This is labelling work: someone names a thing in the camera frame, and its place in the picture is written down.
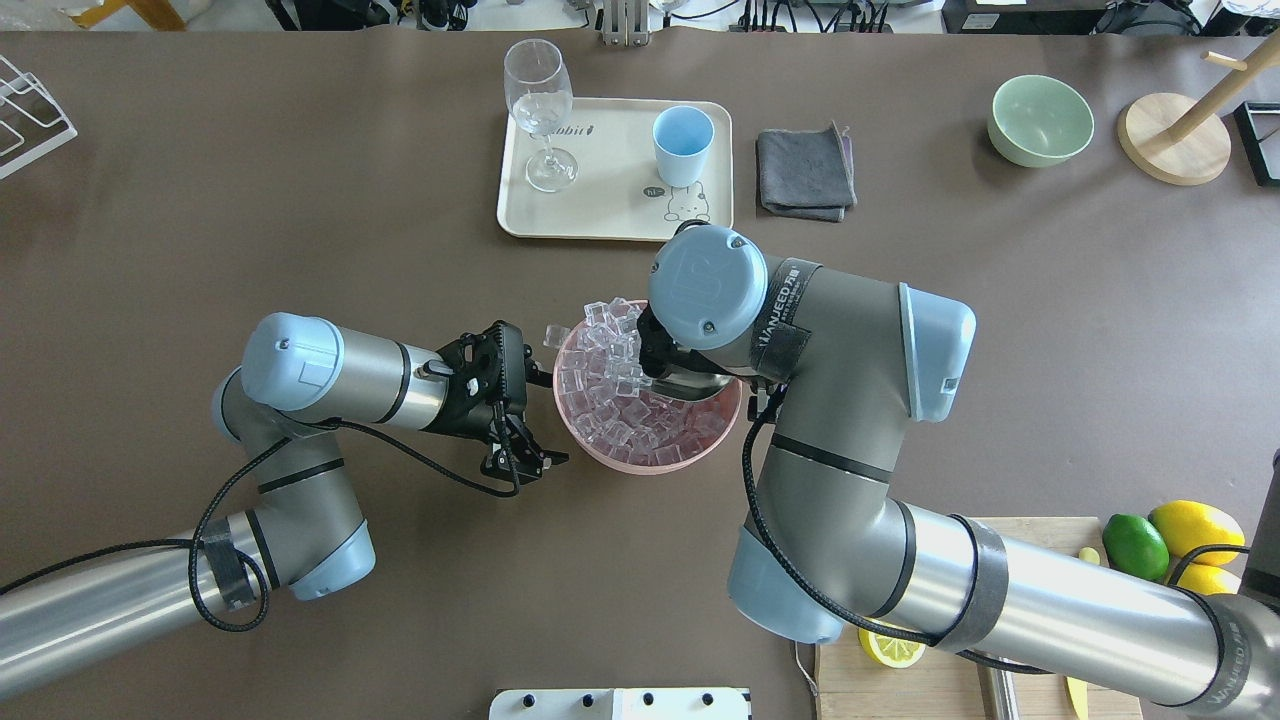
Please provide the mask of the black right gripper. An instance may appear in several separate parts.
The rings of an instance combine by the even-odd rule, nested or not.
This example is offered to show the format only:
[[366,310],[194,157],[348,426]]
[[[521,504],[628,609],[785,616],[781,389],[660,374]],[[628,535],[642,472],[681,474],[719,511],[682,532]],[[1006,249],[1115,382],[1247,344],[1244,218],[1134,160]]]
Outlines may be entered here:
[[687,350],[680,346],[659,323],[653,306],[646,305],[636,323],[640,338],[639,364],[654,386],[684,383]]

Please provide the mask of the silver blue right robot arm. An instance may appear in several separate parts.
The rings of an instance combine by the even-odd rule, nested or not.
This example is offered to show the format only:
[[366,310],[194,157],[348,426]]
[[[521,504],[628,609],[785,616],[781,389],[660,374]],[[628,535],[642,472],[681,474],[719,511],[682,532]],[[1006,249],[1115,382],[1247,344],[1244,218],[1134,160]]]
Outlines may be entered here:
[[1199,497],[1254,533],[1274,477],[1277,333],[1242,310],[1208,327],[1245,291],[1039,259],[942,302],[700,222],[660,246],[646,296],[676,346],[787,384],[731,600],[790,639],[847,610],[1194,716],[1276,717],[1276,601],[1192,600],[974,528]]

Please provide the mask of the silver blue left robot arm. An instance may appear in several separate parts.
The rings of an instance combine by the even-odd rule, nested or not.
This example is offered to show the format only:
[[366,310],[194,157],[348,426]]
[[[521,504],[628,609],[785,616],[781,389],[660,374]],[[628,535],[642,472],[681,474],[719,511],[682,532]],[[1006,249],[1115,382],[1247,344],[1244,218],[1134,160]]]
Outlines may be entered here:
[[529,387],[552,384],[506,322],[429,350],[320,316],[265,316],[212,392],[212,425],[241,454],[238,469],[198,480],[191,461],[128,437],[120,420],[102,433],[122,468],[154,475],[157,489],[198,496],[201,509],[143,539],[5,583],[3,698],[189,624],[252,630],[279,591],[311,601],[361,582],[376,553],[339,429],[476,441],[489,478],[481,492],[516,496],[566,460],[524,420]]

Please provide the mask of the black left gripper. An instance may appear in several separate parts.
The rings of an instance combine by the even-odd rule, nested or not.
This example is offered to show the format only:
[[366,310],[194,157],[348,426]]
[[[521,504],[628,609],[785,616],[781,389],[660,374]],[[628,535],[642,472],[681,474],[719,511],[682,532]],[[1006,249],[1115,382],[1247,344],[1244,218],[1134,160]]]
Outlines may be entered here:
[[452,374],[442,409],[425,432],[490,441],[481,473],[513,486],[540,480],[547,470],[570,460],[566,452],[543,448],[525,425],[527,386],[550,388],[553,379],[532,359],[518,327],[498,320],[436,352]]

